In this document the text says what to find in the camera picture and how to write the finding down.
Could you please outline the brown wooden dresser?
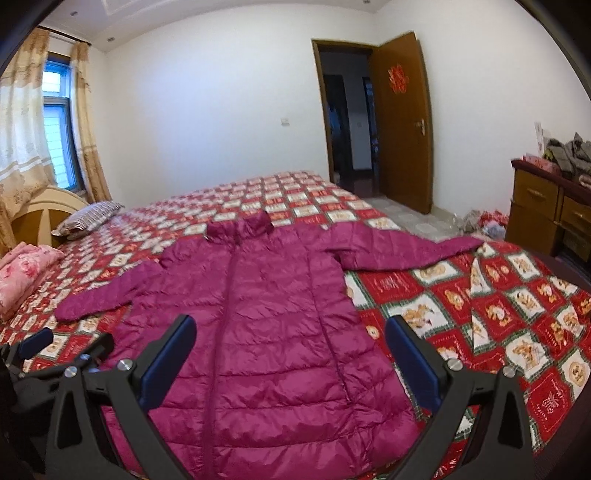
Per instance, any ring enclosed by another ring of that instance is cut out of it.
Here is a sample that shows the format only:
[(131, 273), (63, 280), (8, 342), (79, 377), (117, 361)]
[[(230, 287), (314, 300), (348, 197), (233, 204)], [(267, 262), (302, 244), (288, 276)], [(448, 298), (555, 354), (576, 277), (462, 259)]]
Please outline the brown wooden dresser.
[(513, 160), (512, 167), (506, 240), (589, 270), (590, 190), (524, 160)]

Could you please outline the window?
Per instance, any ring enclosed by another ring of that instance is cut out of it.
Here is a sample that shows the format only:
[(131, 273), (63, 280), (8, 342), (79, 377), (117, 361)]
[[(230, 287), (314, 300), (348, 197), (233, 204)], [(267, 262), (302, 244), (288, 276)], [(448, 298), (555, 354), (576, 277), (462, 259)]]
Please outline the window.
[(79, 193), (82, 175), (75, 151), (70, 108), (69, 59), (50, 53), (42, 75), (43, 122), (58, 187)]

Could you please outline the left beige curtain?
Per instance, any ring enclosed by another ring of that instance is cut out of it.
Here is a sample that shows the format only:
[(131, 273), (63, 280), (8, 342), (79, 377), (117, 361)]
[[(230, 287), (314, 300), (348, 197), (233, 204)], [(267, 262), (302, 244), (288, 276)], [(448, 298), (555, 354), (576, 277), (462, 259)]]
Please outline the left beige curtain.
[(12, 221), (55, 183), (43, 122), (49, 33), (34, 29), (1, 76), (1, 252), (16, 246)]

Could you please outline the brown wooden door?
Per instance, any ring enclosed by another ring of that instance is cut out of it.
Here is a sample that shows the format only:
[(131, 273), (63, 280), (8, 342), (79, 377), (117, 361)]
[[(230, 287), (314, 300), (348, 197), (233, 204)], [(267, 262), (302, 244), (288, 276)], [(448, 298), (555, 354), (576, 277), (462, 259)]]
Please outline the brown wooden door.
[[(401, 64), (410, 83), (394, 94), (388, 69)], [(379, 145), (380, 190), (419, 213), (433, 207), (434, 153), (428, 77), (421, 44), (408, 32), (376, 48), (369, 58)], [(423, 136), (415, 124), (426, 121)]]

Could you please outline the right beige curtain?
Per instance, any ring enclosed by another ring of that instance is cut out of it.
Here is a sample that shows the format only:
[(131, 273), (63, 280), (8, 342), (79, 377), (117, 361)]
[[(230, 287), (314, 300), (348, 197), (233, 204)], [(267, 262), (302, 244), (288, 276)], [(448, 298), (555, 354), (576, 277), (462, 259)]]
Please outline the right beige curtain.
[(89, 45), (73, 45), (69, 61), (70, 112), (76, 157), (90, 203), (112, 199), (96, 145), (88, 81)]

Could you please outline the beige wooden headboard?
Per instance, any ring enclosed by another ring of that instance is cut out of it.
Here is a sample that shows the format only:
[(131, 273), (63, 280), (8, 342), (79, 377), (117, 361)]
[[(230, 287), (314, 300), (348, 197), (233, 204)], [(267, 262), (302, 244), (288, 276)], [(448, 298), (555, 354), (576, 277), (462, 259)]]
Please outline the beige wooden headboard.
[(62, 188), (48, 186), (36, 194), (14, 217), (12, 230), (17, 243), (49, 245), (62, 243), (52, 235), (56, 227), (75, 212), (88, 206), (79, 195)]

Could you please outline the red door decoration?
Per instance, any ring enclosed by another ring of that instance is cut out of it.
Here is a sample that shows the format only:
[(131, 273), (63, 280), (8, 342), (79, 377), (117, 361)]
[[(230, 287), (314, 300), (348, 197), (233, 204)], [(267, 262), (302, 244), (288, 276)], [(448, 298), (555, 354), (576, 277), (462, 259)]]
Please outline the red door decoration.
[(391, 66), (388, 69), (389, 85), (394, 94), (406, 94), (410, 78), (401, 64)]

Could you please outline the beige curtain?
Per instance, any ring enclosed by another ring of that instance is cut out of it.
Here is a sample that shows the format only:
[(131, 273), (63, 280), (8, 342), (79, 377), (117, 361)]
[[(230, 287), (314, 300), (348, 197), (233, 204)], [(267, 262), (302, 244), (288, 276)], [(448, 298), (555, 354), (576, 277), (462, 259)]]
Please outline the beige curtain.
[(16, 246), (12, 221), (55, 183), (43, 122), (49, 33), (34, 29), (1, 76), (1, 252)]
[(90, 203), (112, 199), (96, 145), (88, 81), (89, 45), (73, 45), (69, 61), (70, 112), (76, 157)]

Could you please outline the grey clothes pile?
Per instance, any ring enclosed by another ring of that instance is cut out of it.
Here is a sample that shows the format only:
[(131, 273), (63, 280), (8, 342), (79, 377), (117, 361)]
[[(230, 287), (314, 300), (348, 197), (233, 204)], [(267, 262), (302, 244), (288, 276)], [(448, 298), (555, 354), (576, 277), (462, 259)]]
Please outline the grey clothes pile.
[(549, 139), (544, 157), (559, 167), (564, 178), (590, 189), (591, 145), (578, 133), (566, 143), (554, 138)]

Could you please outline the clutter on floor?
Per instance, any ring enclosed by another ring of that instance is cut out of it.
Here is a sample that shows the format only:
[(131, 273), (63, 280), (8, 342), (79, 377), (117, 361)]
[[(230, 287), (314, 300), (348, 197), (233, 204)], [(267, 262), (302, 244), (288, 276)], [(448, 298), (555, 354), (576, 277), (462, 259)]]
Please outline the clutter on floor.
[(464, 217), (456, 216), (454, 225), (464, 234), (484, 236), (493, 240), (506, 237), (509, 216), (499, 210), (471, 210)]

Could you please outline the magenta down jacket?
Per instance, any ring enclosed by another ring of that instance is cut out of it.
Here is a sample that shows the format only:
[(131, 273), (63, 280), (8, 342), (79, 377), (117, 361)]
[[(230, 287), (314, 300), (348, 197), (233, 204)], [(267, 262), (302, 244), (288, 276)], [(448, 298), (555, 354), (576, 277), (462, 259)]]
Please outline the magenta down jacket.
[(115, 358), (179, 315), (197, 341), (162, 406), (161, 436), (195, 479), (348, 479), (403, 458), (420, 430), (394, 367), (346, 293), (349, 271), (419, 269), (476, 249), (361, 222), (276, 227), (266, 212), (213, 222), (55, 310), (121, 306)]

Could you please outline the striped grey pillow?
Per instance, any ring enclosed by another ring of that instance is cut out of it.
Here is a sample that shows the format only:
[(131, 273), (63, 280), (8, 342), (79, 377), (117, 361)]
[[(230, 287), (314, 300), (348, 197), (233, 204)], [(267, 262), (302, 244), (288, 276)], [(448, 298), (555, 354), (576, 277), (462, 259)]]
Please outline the striped grey pillow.
[(92, 203), (68, 216), (51, 231), (56, 238), (73, 241), (95, 231), (116, 216), (123, 206), (114, 201)]

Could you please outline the red patterned bed sheet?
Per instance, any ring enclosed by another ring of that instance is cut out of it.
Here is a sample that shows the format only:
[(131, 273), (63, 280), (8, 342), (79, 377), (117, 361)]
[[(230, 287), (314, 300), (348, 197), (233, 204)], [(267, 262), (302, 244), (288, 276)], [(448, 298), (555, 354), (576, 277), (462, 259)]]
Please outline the red patterned bed sheet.
[[(121, 306), (60, 322), (54, 313), (65, 298), (107, 285), (157, 259), (177, 240), (203, 235), (213, 222), (259, 212), (266, 212), (276, 227), (361, 222), (403, 231), (366, 201), (307, 172), (172, 197), (118, 215), (63, 245), (64, 258), (2, 322), (1, 338), (18, 341), (50, 328), (53, 343), (29, 360), (27, 368), (69, 362), (100, 334), (113, 336), (129, 309)], [(445, 359), (458, 358), (468, 367), (493, 373), (514, 368), (535, 451), (550, 442), (589, 381), (589, 294), (515, 245), (480, 242), (474, 250), (424, 268), (349, 271), (345, 282), (363, 326), (391, 363), (386, 322), (400, 315)]]

